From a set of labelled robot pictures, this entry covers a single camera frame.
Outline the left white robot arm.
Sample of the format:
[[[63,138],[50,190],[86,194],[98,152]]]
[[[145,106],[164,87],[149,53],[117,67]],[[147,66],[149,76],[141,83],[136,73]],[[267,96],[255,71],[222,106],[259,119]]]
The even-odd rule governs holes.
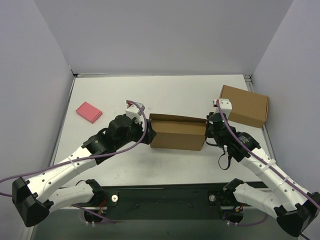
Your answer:
[[[59,164],[29,179],[16,179],[12,183],[12,202],[24,225],[33,227],[51,212],[73,204],[100,204],[103,190],[94,179],[78,186],[64,188],[63,185],[111,158],[113,153],[128,143],[150,145],[156,135],[150,120],[146,120],[146,128],[143,128],[135,118],[118,115],[108,127],[91,136]]]

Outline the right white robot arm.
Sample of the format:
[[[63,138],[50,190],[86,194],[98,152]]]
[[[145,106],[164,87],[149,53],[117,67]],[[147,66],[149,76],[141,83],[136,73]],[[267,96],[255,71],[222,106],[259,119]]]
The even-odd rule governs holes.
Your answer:
[[[298,237],[320,212],[320,194],[310,192],[289,177],[248,133],[225,125],[225,114],[207,115],[205,136],[252,171],[267,187],[262,191],[235,178],[223,189],[236,203],[250,205],[276,219],[289,235]]]

